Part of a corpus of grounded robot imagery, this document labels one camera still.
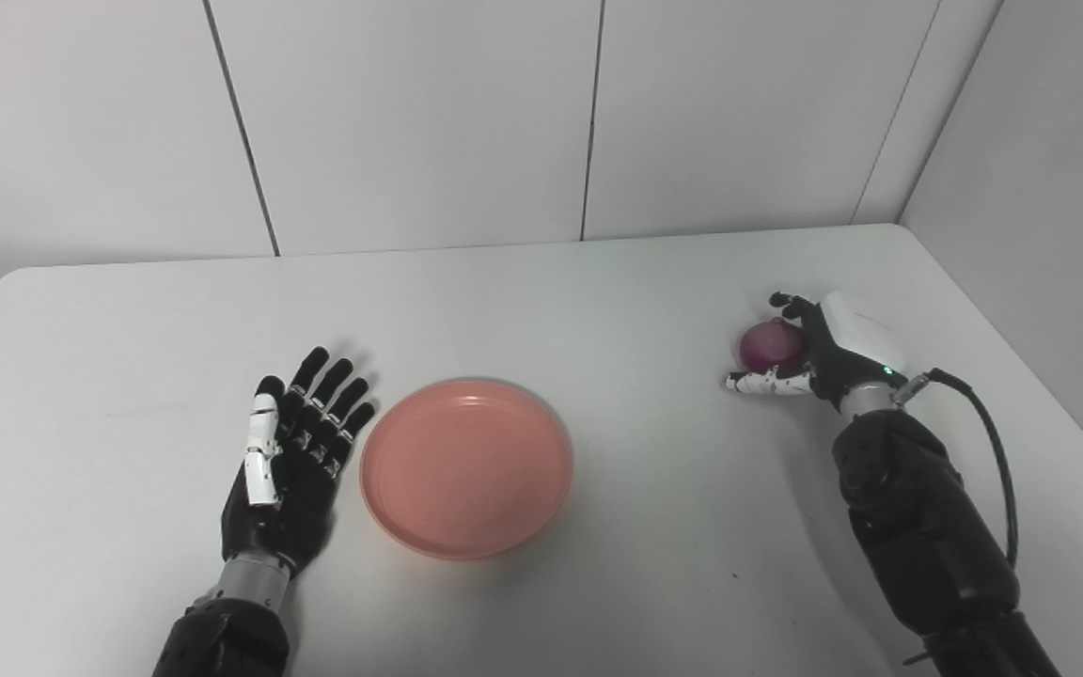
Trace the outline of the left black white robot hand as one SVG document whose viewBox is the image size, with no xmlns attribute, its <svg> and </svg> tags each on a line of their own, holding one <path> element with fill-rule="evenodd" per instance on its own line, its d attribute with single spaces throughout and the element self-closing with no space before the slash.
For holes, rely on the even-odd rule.
<svg viewBox="0 0 1083 677">
<path fill-rule="evenodd" d="M 340 479 L 377 407 L 350 359 L 317 346 L 252 399 L 243 463 L 222 510 L 222 558 L 259 554 L 300 574 L 330 536 Z"/>
</svg>

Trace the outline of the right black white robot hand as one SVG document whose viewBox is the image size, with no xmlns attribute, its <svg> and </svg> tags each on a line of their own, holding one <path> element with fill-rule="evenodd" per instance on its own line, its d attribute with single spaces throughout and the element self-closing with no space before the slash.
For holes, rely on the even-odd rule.
<svg viewBox="0 0 1083 677">
<path fill-rule="evenodd" d="M 891 394 L 910 382 L 893 331 L 873 309 L 841 291 L 813 301 L 775 291 L 777 317 L 756 324 L 739 341 L 739 372 L 725 389 L 758 396 L 808 396 L 845 416 L 893 407 Z"/>
</svg>

